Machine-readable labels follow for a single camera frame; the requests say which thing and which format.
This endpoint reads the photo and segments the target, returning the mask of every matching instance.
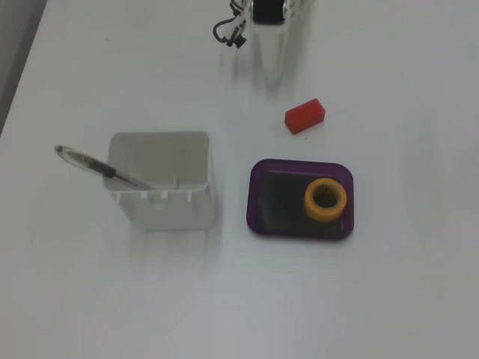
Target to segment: purple tray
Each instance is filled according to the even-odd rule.
[[[347,204],[343,215],[332,225],[319,224],[312,220],[308,221],[310,218],[301,218],[305,212],[302,212],[304,211],[302,206],[304,197],[299,198],[300,194],[303,193],[304,196],[305,187],[315,179],[323,177],[337,180],[347,193]],[[274,192],[274,188],[281,188],[281,186],[286,191],[283,190],[283,193],[280,193],[280,191]],[[295,188],[296,193],[290,194],[289,188]],[[291,220],[294,222],[292,224],[288,224],[287,219],[281,218],[283,214],[281,205],[285,206],[284,203],[287,201],[287,199],[284,199],[285,192],[293,196],[293,201],[287,203],[287,211],[292,211],[293,216],[299,216],[299,221]],[[275,201],[275,193],[282,196],[281,198],[276,197],[279,201]],[[268,211],[272,214],[269,217],[264,214]],[[353,175],[343,165],[336,163],[264,159],[251,170],[246,220],[248,226],[261,235],[323,240],[344,239],[351,234],[354,228]]]

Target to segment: red block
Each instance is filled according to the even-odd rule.
[[[286,112],[286,126],[295,135],[305,129],[322,123],[326,110],[317,99],[313,99]]]

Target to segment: pen holder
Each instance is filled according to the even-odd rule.
[[[155,188],[135,191],[103,178],[103,184],[140,230],[210,230],[217,195],[205,132],[118,133],[108,164]]]

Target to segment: orange tape roll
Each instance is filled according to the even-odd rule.
[[[330,178],[317,179],[306,189],[306,213],[318,222],[336,221],[342,216],[346,202],[344,187]]]

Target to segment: black pen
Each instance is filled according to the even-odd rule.
[[[82,170],[91,172],[93,174],[99,174],[113,180],[117,180],[124,185],[128,185],[131,188],[137,189],[139,191],[151,191],[155,188],[147,185],[146,183],[132,178],[119,170],[115,170],[113,167],[94,159],[88,155],[80,153],[77,150],[74,150],[71,147],[67,146],[55,146],[55,152],[66,162],[71,165],[78,167]]]

